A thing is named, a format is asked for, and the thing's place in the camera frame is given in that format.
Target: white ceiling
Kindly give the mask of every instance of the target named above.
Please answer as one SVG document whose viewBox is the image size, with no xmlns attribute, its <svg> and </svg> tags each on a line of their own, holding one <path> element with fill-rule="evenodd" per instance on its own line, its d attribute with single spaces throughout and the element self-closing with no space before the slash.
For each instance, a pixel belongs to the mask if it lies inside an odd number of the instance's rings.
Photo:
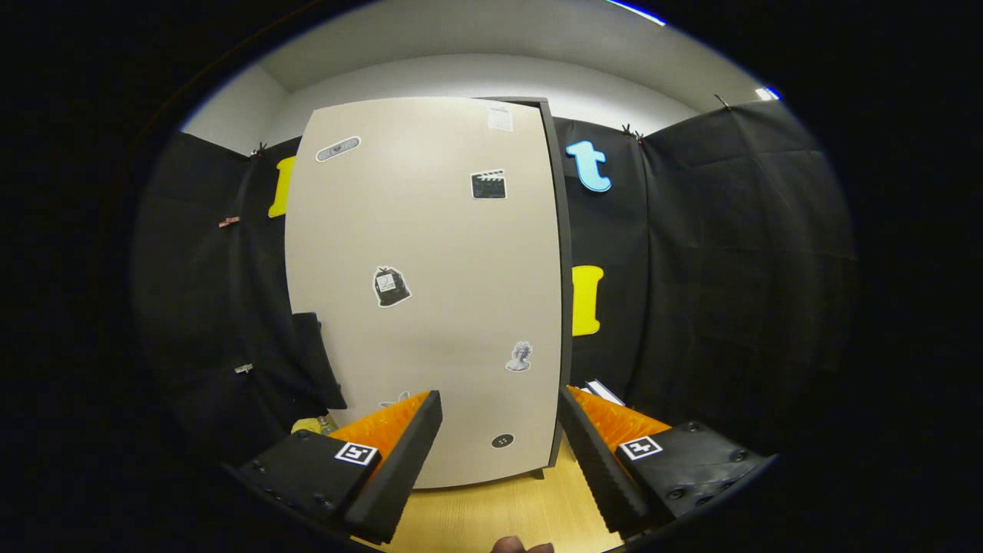
<svg viewBox="0 0 983 553">
<path fill-rule="evenodd" d="M 364 67 L 460 53 L 588 67 L 705 112 L 759 99 L 762 86 L 672 28 L 604 0 L 379 0 L 297 37 L 260 61 L 288 92 Z"/>
</svg>

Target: human hand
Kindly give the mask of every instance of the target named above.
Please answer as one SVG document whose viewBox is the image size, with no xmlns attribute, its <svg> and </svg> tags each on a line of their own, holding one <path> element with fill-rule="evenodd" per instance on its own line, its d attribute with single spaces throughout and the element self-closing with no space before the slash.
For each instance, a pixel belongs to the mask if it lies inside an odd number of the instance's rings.
<svg viewBox="0 0 983 553">
<path fill-rule="evenodd" d="M 553 553 L 552 543 L 543 543 L 526 549 L 517 536 L 510 535 L 494 543 L 491 553 Z"/>
</svg>

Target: yellow object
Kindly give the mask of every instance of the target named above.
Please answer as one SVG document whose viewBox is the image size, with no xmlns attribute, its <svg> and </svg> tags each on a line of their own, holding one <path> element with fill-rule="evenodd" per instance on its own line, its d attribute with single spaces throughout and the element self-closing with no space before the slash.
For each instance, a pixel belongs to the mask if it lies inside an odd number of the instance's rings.
<svg viewBox="0 0 983 553">
<path fill-rule="evenodd" d="M 573 268 L 573 335 L 592 335 L 601 329 L 595 317 L 598 309 L 598 282 L 605 272 L 600 267 L 581 265 Z"/>
<path fill-rule="evenodd" d="M 396 443 L 399 442 L 399 438 L 402 437 L 403 431 L 409 426 L 413 416 L 417 414 L 417 410 L 429 393 L 423 392 L 409 399 L 404 399 L 369 416 L 360 418 L 344 428 L 335 430 L 328 436 L 378 449 L 382 455 L 382 462 L 373 472 L 375 475 L 385 460 L 389 458 L 389 454 L 392 453 Z"/>
<path fill-rule="evenodd" d="M 567 385 L 567 390 L 580 407 L 587 413 L 587 418 L 597 429 L 607 448 L 614 453 L 617 447 L 625 442 L 664 432 L 671 426 L 652 417 L 618 405 L 607 399 L 588 394 L 579 388 Z"/>
<path fill-rule="evenodd" d="M 276 194 L 273 196 L 273 205 L 269 207 L 269 218 L 279 217 L 287 213 L 287 194 L 290 192 L 290 175 L 294 172 L 295 155 L 281 159 L 276 164 L 280 171 L 276 179 Z"/>
<path fill-rule="evenodd" d="M 301 430 L 307 430 L 309 432 L 314 432 L 315 434 L 320 434 L 320 423 L 316 418 L 302 418 L 294 423 L 294 427 L 290 429 L 290 433 L 300 432 Z"/>
</svg>

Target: fingertip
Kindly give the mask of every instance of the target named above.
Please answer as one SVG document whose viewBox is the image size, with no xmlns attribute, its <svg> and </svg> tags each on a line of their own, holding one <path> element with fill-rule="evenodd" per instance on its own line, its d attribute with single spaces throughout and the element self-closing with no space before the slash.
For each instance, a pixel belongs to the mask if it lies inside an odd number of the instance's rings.
<svg viewBox="0 0 983 553">
<path fill-rule="evenodd" d="M 519 536 L 508 535 L 500 538 L 494 543 L 491 553 L 525 553 L 526 549 L 522 545 Z"/>
</svg>

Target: black round sticker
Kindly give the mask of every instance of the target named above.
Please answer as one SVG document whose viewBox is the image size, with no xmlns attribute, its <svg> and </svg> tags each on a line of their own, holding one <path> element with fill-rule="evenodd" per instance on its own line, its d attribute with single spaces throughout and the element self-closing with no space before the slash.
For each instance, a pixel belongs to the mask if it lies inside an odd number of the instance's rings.
<svg viewBox="0 0 983 553">
<path fill-rule="evenodd" d="M 491 446 L 493 448 L 504 448 L 505 446 L 511 444 L 513 440 L 515 440 L 515 437 L 511 434 L 502 434 L 501 436 L 496 437 L 494 440 L 491 440 Z"/>
</svg>

